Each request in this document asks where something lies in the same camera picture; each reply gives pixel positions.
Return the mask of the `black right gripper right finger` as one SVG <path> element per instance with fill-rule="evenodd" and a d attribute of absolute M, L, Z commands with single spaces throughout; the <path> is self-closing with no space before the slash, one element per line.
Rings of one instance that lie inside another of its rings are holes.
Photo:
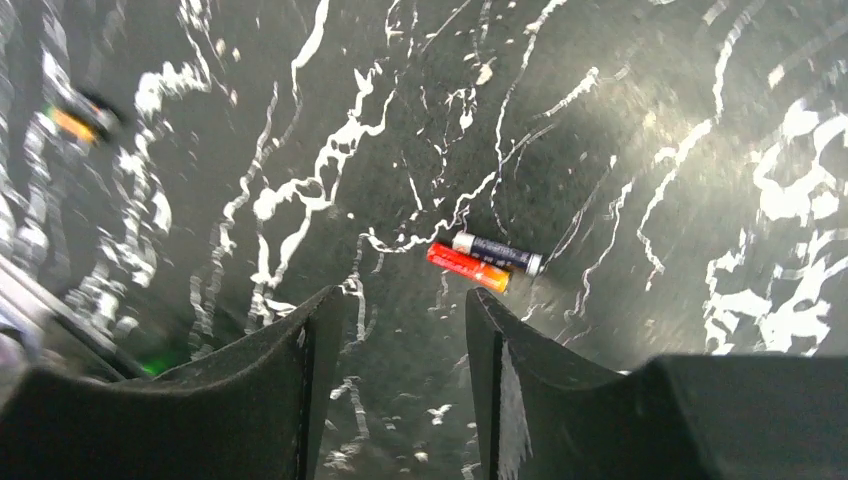
<path fill-rule="evenodd" d="M 847 475 L 843 356 L 662 355 L 621 374 L 482 288 L 465 325 L 487 479 Z"/>

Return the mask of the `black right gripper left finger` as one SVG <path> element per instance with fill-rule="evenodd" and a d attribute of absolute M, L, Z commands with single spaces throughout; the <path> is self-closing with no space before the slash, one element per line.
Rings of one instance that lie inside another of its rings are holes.
<path fill-rule="evenodd" d="M 5 479 L 310 479 L 340 349 L 327 287 L 276 321 L 152 379 L 15 375 L 1 408 Z"/>

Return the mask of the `red AAA battery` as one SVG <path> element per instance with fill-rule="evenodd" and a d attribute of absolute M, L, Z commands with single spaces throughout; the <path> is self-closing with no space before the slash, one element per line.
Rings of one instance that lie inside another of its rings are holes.
<path fill-rule="evenodd" d="M 431 244 L 426 258 L 433 265 L 473 280 L 498 293 L 504 293 L 510 281 L 509 272 L 441 243 Z"/>

